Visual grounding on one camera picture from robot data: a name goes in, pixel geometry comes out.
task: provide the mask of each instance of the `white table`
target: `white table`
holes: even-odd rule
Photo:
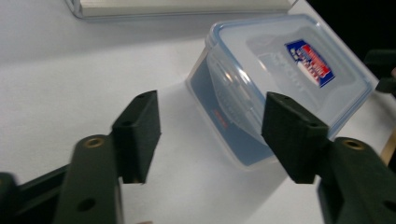
[[[173,136],[163,134],[149,181],[164,183],[169,188],[179,183],[176,188],[183,189],[201,177],[198,175],[203,173],[191,166],[193,157],[184,160],[193,151],[182,150],[185,147],[191,150],[194,146],[189,143],[197,140],[175,137],[185,128],[176,125],[176,113],[192,109],[195,104],[190,96],[178,95],[177,90],[184,88],[182,83],[204,48],[210,25],[218,20],[251,15],[83,21],[72,16],[63,0],[6,2],[0,12],[1,171],[15,174],[20,183],[24,183],[67,164],[79,139],[109,133],[114,119],[137,94],[159,90],[166,95],[166,99],[160,101],[163,127],[165,130],[171,127],[175,132]],[[296,13],[308,13],[320,20],[303,0],[290,10],[290,14]],[[177,98],[180,102],[189,103],[180,105],[172,101],[172,97],[181,97]],[[197,130],[205,126],[196,125]],[[395,126],[394,100],[376,93],[339,135],[358,138],[379,152]],[[219,143],[213,134],[198,133],[197,137],[205,139],[202,146],[216,146]],[[204,156],[204,152],[200,153],[197,156]],[[161,173],[160,167],[173,166],[181,170],[179,175]],[[144,220],[171,223],[188,220],[189,214],[191,219],[185,223],[200,222],[188,208],[200,200],[193,198],[193,192],[178,191],[175,195],[172,190],[158,188],[155,192],[145,192],[150,188],[149,183],[147,189],[144,187],[122,187],[126,223]],[[172,195],[172,201],[166,201],[168,198],[164,195],[168,194]],[[219,197],[219,200],[226,199],[224,195]],[[166,207],[152,208],[151,204]],[[169,207],[181,205],[186,206],[185,211],[169,213],[172,210]],[[145,213],[152,210],[156,211],[155,216]],[[255,211],[244,215],[230,214],[230,219],[240,218],[239,223],[323,222],[316,186],[297,186],[289,179],[283,181],[268,200],[256,204]]]

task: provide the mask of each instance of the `container lid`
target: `container lid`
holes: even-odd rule
[[[206,47],[220,106],[258,139],[268,91],[292,97],[327,123],[333,138],[373,88],[370,75],[306,15],[220,22]]]

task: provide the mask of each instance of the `metal bolt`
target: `metal bolt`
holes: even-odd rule
[[[363,150],[364,149],[364,145],[362,145],[360,142],[350,140],[350,139],[344,140],[343,144],[345,146],[350,147],[355,150]]]
[[[91,138],[84,143],[84,147],[93,148],[101,146],[105,140],[103,138]]]

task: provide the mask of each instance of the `transparent container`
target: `transparent container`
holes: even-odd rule
[[[328,124],[334,138],[373,90],[370,75],[306,15],[219,22],[205,45],[207,71],[193,71],[189,86],[246,166],[272,155],[261,137],[268,91],[292,97]],[[213,95],[201,93],[203,82]],[[246,159],[251,155],[255,160]]]

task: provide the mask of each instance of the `container label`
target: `container label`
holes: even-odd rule
[[[300,70],[317,86],[322,88],[335,78],[332,69],[318,52],[302,39],[285,46]]]

